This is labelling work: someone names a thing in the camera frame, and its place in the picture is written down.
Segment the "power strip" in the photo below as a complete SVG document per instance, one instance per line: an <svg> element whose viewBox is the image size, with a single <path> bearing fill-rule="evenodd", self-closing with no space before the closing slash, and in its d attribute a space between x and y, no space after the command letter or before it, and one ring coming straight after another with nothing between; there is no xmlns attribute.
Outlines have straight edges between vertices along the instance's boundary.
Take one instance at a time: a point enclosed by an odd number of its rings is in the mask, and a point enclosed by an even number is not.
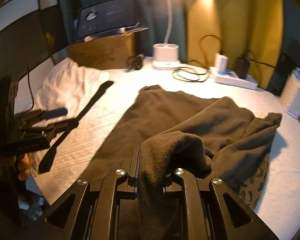
<svg viewBox="0 0 300 240"><path fill-rule="evenodd" d="M211 77L216 83L252 90L256 90L258 87L258 83L250 75L247 75L245 79L241 79L233 70L226 70L224 73L220 74L216 67L210 67L210 71Z"/></svg>

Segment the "desk lamp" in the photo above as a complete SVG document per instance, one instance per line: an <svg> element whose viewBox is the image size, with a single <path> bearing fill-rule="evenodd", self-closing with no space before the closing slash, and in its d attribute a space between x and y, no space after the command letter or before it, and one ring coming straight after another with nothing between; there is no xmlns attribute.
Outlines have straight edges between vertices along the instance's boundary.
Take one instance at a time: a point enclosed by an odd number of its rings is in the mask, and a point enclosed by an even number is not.
<svg viewBox="0 0 300 240"><path fill-rule="evenodd" d="M168 29L164 39L164 43L153 45L152 62L153 67L156 69L174 70L181 67L179 60L179 46L176 44L169 44L169 37L172 29L172 2L167 0L168 4Z"/></svg>

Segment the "yellow curtain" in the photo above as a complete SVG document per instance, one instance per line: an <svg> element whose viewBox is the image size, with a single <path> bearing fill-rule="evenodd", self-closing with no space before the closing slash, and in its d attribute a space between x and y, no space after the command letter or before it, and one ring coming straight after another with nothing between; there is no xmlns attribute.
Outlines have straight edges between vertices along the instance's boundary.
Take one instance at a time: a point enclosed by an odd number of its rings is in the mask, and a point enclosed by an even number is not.
<svg viewBox="0 0 300 240"><path fill-rule="evenodd" d="M235 68L237 57L245 50L253 51L258 61L276 65L282 45L282 0L189 0L187 6L189 60L204 62L198 42L202 36L213 34L223 41L228 69ZM213 66L218 41L209 37L202 45L207 65ZM266 88L273 72L271 67L251 63L249 74L261 88Z"/></svg>

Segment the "screw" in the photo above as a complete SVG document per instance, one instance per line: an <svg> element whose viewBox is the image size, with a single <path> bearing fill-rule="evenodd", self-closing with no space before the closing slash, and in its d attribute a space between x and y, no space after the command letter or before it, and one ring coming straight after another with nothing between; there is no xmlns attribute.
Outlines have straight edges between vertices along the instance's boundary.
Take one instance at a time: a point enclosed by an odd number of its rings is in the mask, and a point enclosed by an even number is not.
<svg viewBox="0 0 300 240"><path fill-rule="evenodd" d="M124 175L124 174L126 174L126 171L125 170L123 170L123 169L117 169L116 171L115 171L115 174L117 174L117 175Z"/></svg>
<svg viewBox="0 0 300 240"><path fill-rule="evenodd" d="M177 175L182 175L185 173L185 170L182 169L182 168L177 168L174 170L174 173L177 174Z"/></svg>
<svg viewBox="0 0 300 240"><path fill-rule="evenodd" d="M212 179L212 183L215 184L215 185L221 185L222 184L222 179L214 178L214 179Z"/></svg>
<svg viewBox="0 0 300 240"><path fill-rule="evenodd" d="M79 186L83 186L83 185L86 185L88 183L88 181L85 178L81 178L81 179L77 180L77 183Z"/></svg>

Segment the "white basket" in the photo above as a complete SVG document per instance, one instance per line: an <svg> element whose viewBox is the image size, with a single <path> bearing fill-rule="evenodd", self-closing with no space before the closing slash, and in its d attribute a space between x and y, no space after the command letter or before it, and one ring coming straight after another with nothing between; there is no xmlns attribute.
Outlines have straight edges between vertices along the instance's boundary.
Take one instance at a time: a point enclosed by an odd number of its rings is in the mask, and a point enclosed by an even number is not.
<svg viewBox="0 0 300 240"><path fill-rule="evenodd" d="M295 119L300 117L300 80L289 77L280 98L281 105L287 114Z"/></svg>

